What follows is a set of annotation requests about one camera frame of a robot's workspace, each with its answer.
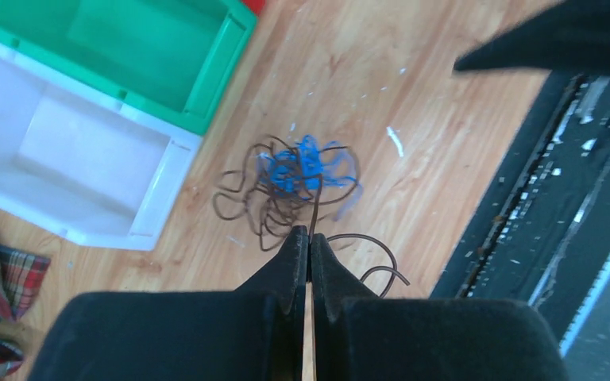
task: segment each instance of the red object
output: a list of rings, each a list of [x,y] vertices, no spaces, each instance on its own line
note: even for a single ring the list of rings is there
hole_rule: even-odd
[[[265,6],[265,0],[242,0],[242,2],[257,16],[261,14],[261,11]]]

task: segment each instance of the white plastic container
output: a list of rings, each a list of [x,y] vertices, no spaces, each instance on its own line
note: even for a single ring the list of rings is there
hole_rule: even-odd
[[[76,244],[151,250],[201,142],[0,44],[0,209]]]

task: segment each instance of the wood grain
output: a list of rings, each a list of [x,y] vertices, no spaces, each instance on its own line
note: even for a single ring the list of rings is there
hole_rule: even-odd
[[[229,290],[264,264],[271,254],[245,222],[220,221],[210,207],[214,177],[239,167],[262,133],[351,145],[364,197],[319,232],[381,239],[412,282],[389,295],[428,296],[545,78],[454,76],[453,61],[549,2],[268,0],[155,251],[81,248],[0,210],[1,243],[53,259],[36,305],[8,329],[30,354],[11,379],[25,379],[56,315],[79,293]],[[338,255],[357,275],[388,263],[370,244]],[[376,273],[369,285],[379,291],[387,278]]]

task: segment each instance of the brown cord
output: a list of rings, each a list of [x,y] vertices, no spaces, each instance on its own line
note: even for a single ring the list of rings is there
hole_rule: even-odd
[[[346,146],[330,147],[322,150],[322,152],[333,150],[346,150],[347,153],[349,153],[349,155],[353,158],[356,170],[356,180],[353,185],[349,187],[347,192],[343,194],[343,196],[332,200],[321,201],[323,192],[323,177],[321,174],[310,177],[303,176],[303,171],[300,163],[299,149],[297,147],[289,146],[280,138],[274,137],[272,135],[266,135],[261,140],[267,140],[267,143],[259,142],[249,147],[245,154],[241,170],[224,171],[220,175],[216,184],[220,191],[214,194],[211,198],[211,204],[214,207],[214,212],[216,212],[218,217],[224,221],[233,221],[237,220],[238,218],[241,218],[242,216],[246,216],[249,221],[249,228],[251,229],[253,234],[258,236],[261,250],[267,252],[282,244],[282,242],[284,241],[284,239],[286,239],[286,236],[289,234],[296,222],[298,220],[301,220],[301,217],[303,217],[304,214],[307,214],[307,209],[309,209],[309,206],[312,206],[312,217],[310,222],[310,228],[308,229],[309,239],[311,242],[312,237],[315,234],[317,222],[328,217],[328,215],[325,215],[318,219],[319,207],[322,205],[335,204],[336,202],[344,200],[345,198],[349,197],[358,187],[359,177],[361,176],[359,171],[358,158],[351,150],[351,148]],[[276,149],[277,145],[281,145],[282,148]],[[276,159],[276,154],[284,150],[288,150],[289,152],[291,152],[295,157],[295,161]],[[289,168],[289,170],[293,172],[294,178],[301,179],[303,184],[300,185],[302,186],[295,187],[297,190],[294,191],[285,190],[270,181],[270,179],[272,178],[272,173],[268,173],[264,168],[257,168],[258,173],[256,175],[256,179],[251,183],[251,186],[248,187],[244,194],[241,194],[242,190],[244,189],[245,185],[249,180],[249,174],[251,173],[251,168],[249,168],[249,165],[251,163],[251,159],[261,155],[269,155],[269,157],[271,157],[272,160],[275,161],[275,163],[279,164],[279,166]],[[228,187],[227,185],[222,184],[223,179],[229,175],[240,176],[240,183],[236,188]],[[304,184],[304,182],[308,179],[319,179],[319,186],[317,187],[315,194],[312,194]],[[258,223],[254,221],[254,216],[251,211],[252,201],[256,194],[262,194],[267,197],[267,199],[261,204],[261,207],[259,209],[257,219]],[[231,214],[230,216],[225,215],[221,211],[221,208],[218,206],[219,198],[224,198],[225,200],[228,200],[234,204],[240,205],[241,210],[235,214]],[[266,248],[264,243],[264,237],[267,235],[273,236],[278,240],[275,244]],[[380,293],[381,298],[384,298],[384,296],[387,295],[396,277],[401,279],[401,281],[405,283],[406,286],[410,285],[410,282],[408,282],[408,280],[398,271],[398,263],[396,262],[396,258],[394,257],[392,251],[387,247],[387,245],[383,244],[376,238],[360,233],[338,234],[332,237],[328,237],[327,240],[329,242],[332,242],[343,238],[356,238],[371,241],[374,244],[380,246],[389,256],[389,259],[392,262],[391,267],[371,267],[369,270],[367,270],[366,273],[361,276],[360,279],[360,281],[364,282],[372,273],[376,271],[391,272],[392,276],[389,278],[387,286]]]

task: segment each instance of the green bin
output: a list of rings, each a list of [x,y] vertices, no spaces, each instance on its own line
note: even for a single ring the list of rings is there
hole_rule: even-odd
[[[257,17],[240,0],[0,0],[0,42],[204,135]]]

